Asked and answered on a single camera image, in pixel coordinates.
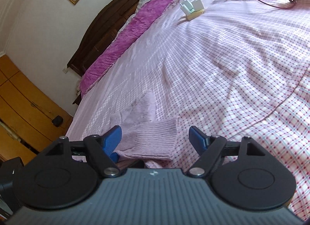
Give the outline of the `lilac knitted cardigan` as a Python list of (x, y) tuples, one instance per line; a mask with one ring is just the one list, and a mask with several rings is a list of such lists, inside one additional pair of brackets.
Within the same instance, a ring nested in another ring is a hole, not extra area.
[(154, 162), (174, 159), (178, 118), (156, 119), (156, 97), (152, 91), (146, 91), (124, 110), (112, 114), (110, 127), (116, 125), (121, 127), (122, 136), (114, 152), (122, 168), (137, 161), (150, 167)]

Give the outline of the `yellow wooden wardrobe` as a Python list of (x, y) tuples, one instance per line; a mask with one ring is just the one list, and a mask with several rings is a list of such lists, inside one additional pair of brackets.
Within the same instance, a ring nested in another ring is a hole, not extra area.
[[(55, 127), (60, 115), (64, 122)], [(1, 161), (20, 157), (31, 161), (59, 136), (66, 134), (72, 116), (39, 90), (10, 60), (1, 56)]]

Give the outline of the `pink checked bed sheet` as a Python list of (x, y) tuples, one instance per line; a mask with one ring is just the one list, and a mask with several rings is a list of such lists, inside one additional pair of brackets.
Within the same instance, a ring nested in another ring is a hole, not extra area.
[(202, 1), (192, 21), (179, 1), (167, 7), (85, 94), (68, 137), (103, 134), (150, 90), (156, 119), (179, 119), (174, 159), (150, 167), (188, 169), (192, 125), (230, 141), (249, 135), (294, 174), (290, 207), (308, 219), (309, 0)]

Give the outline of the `dark wooden headboard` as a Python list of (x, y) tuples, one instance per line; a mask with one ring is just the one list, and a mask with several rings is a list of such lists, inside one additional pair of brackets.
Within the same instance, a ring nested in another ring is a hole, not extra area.
[(139, 0), (112, 0), (92, 21), (67, 67), (80, 77), (109, 47), (127, 19), (134, 14)]

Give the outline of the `white power strip with chargers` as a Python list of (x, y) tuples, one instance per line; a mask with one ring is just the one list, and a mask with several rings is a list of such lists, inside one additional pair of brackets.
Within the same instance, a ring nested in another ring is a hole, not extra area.
[(195, 18), (204, 14), (205, 7), (202, 0), (181, 0), (180, 9), (185, 14), (187, 21), (192, 21)]

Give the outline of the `magenta crinkled pillow cover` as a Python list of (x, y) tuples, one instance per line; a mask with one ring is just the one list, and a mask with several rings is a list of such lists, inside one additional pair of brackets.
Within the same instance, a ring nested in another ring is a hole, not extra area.
[(151, 0), (145, 3), (110, 46), (86, 70), (80, 84), (84, 96), (124, 54), (124, 52), (155, 22), (174, 0)]

